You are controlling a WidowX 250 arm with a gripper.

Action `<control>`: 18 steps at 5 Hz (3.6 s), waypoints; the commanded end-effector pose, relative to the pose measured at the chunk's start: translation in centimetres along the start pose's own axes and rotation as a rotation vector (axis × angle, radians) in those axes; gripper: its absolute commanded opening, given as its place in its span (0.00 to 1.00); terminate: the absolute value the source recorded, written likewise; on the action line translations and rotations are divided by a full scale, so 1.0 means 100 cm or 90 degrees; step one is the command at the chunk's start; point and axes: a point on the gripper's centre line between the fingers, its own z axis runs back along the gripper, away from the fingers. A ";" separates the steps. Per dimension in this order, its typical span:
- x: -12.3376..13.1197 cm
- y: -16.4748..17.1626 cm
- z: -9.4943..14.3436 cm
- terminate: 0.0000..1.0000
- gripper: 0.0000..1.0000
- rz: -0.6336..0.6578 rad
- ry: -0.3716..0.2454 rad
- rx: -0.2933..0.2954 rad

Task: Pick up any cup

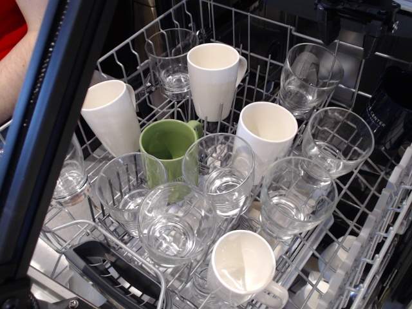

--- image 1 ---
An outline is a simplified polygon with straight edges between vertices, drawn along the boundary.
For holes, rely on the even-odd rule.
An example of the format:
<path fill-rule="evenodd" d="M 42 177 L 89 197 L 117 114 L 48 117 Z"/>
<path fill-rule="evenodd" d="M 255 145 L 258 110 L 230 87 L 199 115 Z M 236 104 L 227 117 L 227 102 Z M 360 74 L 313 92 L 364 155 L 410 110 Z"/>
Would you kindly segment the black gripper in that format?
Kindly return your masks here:
<path fill-rule="evenodd" d="M 320 38 L 327 46 L 338 38 L 342 19 L 364 26 L 365 59 L 377 51 L 387 33 L 397 30 L 397 13 L 401 9 L 396 1 L 316 1 L 314 7 Z"/>

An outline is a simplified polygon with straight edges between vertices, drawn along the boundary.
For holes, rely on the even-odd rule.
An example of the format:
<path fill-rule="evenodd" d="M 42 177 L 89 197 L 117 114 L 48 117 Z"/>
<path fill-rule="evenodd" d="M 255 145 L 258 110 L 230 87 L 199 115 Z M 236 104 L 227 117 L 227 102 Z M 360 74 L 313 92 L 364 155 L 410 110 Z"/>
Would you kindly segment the person forearm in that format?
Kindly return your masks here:
<path fill-rule="evenodd" d="M 10 120 L 32 57 L 40 26 L 28 27 L 26 35 L 1 60 L 1 123 Z"/>

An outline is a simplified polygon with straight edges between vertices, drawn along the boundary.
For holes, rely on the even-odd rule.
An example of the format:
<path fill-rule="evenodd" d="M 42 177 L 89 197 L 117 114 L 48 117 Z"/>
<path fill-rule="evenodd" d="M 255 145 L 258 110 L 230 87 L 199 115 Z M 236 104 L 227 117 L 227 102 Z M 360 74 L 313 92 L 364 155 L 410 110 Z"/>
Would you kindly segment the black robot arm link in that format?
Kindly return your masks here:
<path fill-rule="evenodd" d="M 51 1 L 1 157 L 1 281 L 26 275 L 117 7 Z"/>

